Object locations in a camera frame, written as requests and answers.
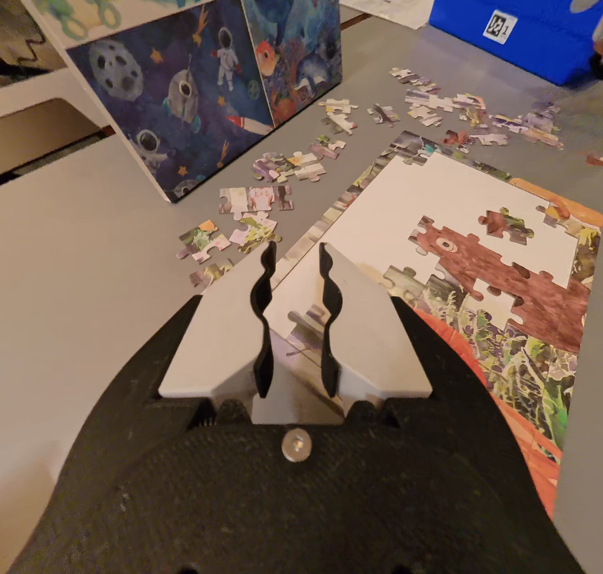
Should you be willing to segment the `jigsaw puzzle frame tray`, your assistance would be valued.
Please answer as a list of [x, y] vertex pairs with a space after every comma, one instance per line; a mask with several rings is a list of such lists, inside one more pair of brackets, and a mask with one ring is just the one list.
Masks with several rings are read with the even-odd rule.
[[[435, 152], [424, 165], [406, 165], [398, 153], [384, 161], [378, 158], [277, 264], [268, 322], [317, 365], [329, 316], [321, 302], [323, 280], [318, 272], [322, 241], [332, 244], [386, 291], [382, 275], [390, 266], [415, 270], [421, 282], [436, 274], [436, 256], [420, 255], [409, 239], [423, 217], [433, 219], [438, 228], [477, 235], [481, 243], [502, 255], [504, 263], [520, 262], [524, 254], [524, 267], [548, 269], [555, 281], [569, 278], [569, 252], [576, 241], [563, 231], [545, 231], [543, 215], [536, 209], [551, 201], [443, 153]], [[488, 236], [486, 227], [478, 223], [487, 210], [498, 212], [503, 207], [534, 231], [526, 246], [510, 242], [507, 234], [503, 239]]]

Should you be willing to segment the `illustrated puzzle box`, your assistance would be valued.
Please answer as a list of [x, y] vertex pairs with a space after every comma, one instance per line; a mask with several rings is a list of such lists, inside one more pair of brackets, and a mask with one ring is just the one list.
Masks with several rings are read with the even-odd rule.
[[339, 0], [24, 0], [170, 202], [342, 81]]

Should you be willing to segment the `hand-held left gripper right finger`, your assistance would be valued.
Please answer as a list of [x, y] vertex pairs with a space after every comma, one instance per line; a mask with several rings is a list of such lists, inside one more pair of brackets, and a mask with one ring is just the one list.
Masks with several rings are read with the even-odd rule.
[[372, 281], [329, 243], [320, 243], [323, 332], [321, 379], [329, 397], [352, 404], [428, 398], [428, 380], [396, 310], [405, 303]]

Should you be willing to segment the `brown green puzzle piece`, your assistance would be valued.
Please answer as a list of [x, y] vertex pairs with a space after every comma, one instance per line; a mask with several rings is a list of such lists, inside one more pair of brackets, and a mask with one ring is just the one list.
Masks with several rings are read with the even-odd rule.
[[478, 217], [478, 223], [486, 227], [486, 234], [503, 239], [505, 234], [512, 243], [526, 246], [534, 238], [534, 231], [525, 226], [522, 218], [512, 216], [509, 209], [503, 207], [498, 212], [487, 210], [485, 216]]

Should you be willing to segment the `grey teal puzzle piece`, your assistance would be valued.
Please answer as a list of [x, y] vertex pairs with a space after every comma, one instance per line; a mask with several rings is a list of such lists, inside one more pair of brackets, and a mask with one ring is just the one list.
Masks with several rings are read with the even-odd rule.
[[424, 165], [427, 159], [437, 151], [432, 145], [413, 144], [408, 148], [401, 149], [398, 153], [400, 157], [403, 157], [403, 162], [406, 165]]

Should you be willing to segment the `white printed tag sticker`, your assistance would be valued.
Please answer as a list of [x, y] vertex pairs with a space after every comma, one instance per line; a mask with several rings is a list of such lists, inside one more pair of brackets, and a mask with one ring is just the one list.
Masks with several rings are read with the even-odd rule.
[[505, 44], [517, 23], [517, 17], [495, 9], [483, 31], [483, 37]]

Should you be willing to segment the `blue plastic bin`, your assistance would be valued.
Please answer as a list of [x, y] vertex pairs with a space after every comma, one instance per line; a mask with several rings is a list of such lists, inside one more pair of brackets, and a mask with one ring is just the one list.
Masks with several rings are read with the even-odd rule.
[[[505, 44], [483, 37], [493, 11], [517, 17]], [[435, 0], [429, 23], [555, 85], [592, 71], [602, 0]]]

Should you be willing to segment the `scattered loose jigsaw pieces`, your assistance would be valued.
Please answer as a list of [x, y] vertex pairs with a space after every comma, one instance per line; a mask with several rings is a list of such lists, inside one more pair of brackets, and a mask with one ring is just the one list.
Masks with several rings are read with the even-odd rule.
[[[408, 115], [417, 124], [421, 124], [421, 132], [413, 133], [407, 128], [399, 128], [396, 141], [380, 156], [380, 161], [413, 144], [432, 145], [438, 153], [460, 160], [505, 182], [511, 182], [525, 191], [541, 196], [542, 199], [553, 201], [560, 212], [557, 217], [580, 220], [582, 224], [595, 229], [602, 226], [601, 212], [547, 193], [543, 188], [517, 180], [516, 175], [509, 171], [476, 161], [471, 156], [471, 147], [475, 144], [504, 147], [509, 143], [514, 145], [517, 142], [516, 137], [523, 137], [534, 144], [547, 145], [547, 149], [557, 153], [564, 148], [564, 142], [559, 136], [556, 119], [567, 104], [568, 95], [552, 88], [540, 88], [530, 94], [533, 103], [527, 114], [510, 117], [500, 112], [488, 112], [486, 103], [480, 96], [439, 96], [435, 93], [438, 89], [436, 85], [429, 84], [424, 78], [417, 79], [410, 70], [395, 68], [393, 74], [396, 80], [404, 83], [406, 87], [405, 108], [408, 109]], [[349, 119], [350, 113], [353, 113], [357, 106], [350, 105], [345, 99], [327, 99], [321, 102], [320, 106], [326, 108], [326, 116], [321, 122], [327, 126], [327, 133], [320, 134], [305, 149], [285, 153], [281, 148], [276, 148], [266, 151], [254, 160], [254, 177], [262, 186], [290, 185], [293, 178], [299, 182], [303, 179], [318, 182], [320, 176], [327, 173], [323, 161], [335, 160], [345, 148], [346, 140], [357, 128], [356, 123]], [[469, 150], [464, 152], [440, 144], [447, 130], [466, 131], [473, 139]], [[299, 211], [307, 210], [306, 206], [301, 206], [300, 201], [293, 204], [294, 209], [297, 207]], [[213, 248], [224, 250], [235, 244], [238, 251], [247, 254], [263, 242], [279, 242], [282, 237], [275, 232], [277, 221], [270, 217], [279, 212], [289, 211], [279, 211], [273, 207], [270, 211], [246, 212], [239, 220], [232, 214], [221, 214], [233, 217], [235, 227], [229, 237], [219, 234], [219, 227], [212, 220], [204, 221], [180, 237], [185, 248], [177, 253], [177, 257], [183, 259], [192, 255], [192, 258], [201, 264], [211, 258], [209, 251]]]

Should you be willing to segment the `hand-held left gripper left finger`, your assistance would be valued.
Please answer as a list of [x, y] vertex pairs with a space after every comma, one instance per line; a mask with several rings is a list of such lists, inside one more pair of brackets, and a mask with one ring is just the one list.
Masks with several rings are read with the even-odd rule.
[[274, 241], [261, 244], [202, 294], [159, 386], [162, 398], [267, 397], [274, 356], [264, 311], [276, 249]]

